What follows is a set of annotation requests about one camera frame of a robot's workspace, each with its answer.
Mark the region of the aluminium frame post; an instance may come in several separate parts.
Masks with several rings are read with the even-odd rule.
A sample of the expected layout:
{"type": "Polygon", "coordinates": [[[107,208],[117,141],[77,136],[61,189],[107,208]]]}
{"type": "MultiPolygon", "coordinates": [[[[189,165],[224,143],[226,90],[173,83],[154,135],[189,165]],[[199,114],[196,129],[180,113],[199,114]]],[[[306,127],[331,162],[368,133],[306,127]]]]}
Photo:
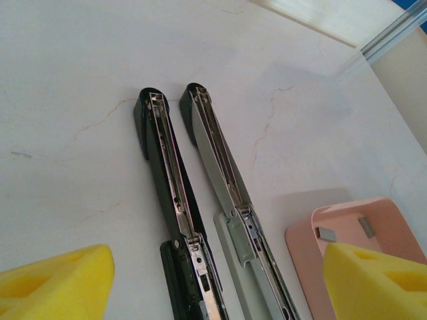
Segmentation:
{"type": "Polygon", "coordinates": [[[368,63],[373,63],[425,23],[427,23],[427,0],[415,0],[403,14],[365,44],[360,52],[368,63]]]}

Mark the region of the pink plastic tray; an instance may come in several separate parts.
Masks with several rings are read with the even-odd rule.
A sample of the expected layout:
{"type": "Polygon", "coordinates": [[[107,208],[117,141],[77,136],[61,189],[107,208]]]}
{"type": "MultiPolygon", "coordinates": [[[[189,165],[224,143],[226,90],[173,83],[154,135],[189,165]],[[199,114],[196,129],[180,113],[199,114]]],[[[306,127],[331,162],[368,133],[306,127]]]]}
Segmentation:
{"type": "Polygon", "coordinates": [[[314,320],[336,320],[323,279],[322,264],[331,244],[316,238],[316,227],[334,230],[339,243],[347,243],[395,257],[427,264],[427,257],[395,202],[376,197],[315,209],[285,232],[298,279],[314,320]],[[368,239],[358,219],[367,217],[376,231],[368,239]]]}

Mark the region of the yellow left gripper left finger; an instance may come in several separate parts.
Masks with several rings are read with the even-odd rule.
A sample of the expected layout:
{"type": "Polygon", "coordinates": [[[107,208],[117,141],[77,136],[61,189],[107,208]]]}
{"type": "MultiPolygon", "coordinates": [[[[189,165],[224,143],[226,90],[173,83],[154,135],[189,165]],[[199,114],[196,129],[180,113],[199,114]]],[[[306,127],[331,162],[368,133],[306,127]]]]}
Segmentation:
{"type": "Polygon", "coordinates": [[[98,244],[0,272],[0,320],[103,320],[115,275],[98,244]]]}

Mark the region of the silver staple strip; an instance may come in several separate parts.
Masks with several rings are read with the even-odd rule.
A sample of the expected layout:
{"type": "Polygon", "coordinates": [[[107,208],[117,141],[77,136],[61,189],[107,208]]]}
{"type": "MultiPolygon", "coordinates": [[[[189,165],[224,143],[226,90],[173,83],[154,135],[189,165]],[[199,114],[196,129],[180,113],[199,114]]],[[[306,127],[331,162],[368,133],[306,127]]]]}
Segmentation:
{"type": "Polygon", "coordinates": [[[360,217],[358,219],[358,222],[368,239],[371,239],[376,236],[376,231],[374,230],[373,226],[371,225],[367,217],[360,217]]]}
{"type": "Polygon", "coordinates": [[[334,243],[337,241],[336,233],[334,230],[327,229],[324,227],[316,227],[315,229],[316,238],[320,241],[328,243],[334,243]]]}

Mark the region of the grey and black stapler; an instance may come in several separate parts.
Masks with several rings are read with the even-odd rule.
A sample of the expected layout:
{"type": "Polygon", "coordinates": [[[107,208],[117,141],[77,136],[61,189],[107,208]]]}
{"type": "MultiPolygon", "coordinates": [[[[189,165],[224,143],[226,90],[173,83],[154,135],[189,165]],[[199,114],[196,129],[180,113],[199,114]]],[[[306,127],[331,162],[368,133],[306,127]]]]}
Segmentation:
{"type": "Polygon", "coordinates": [[[302,320],[228,147],[208,90],[199,83],[188,84],[179,108],[222,208],[214,223],[245,319],[302,320]]]}

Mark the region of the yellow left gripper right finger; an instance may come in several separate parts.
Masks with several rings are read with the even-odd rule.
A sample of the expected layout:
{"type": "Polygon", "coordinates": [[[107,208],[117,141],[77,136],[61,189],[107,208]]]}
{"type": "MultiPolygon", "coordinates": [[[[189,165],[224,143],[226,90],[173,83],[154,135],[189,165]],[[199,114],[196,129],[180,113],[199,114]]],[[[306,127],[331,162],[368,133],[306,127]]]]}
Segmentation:
{"type": "Polygon", "coordinates": [[[427,320],[427,265],[344,243],[323,276],[337,320],[427,320]]]}

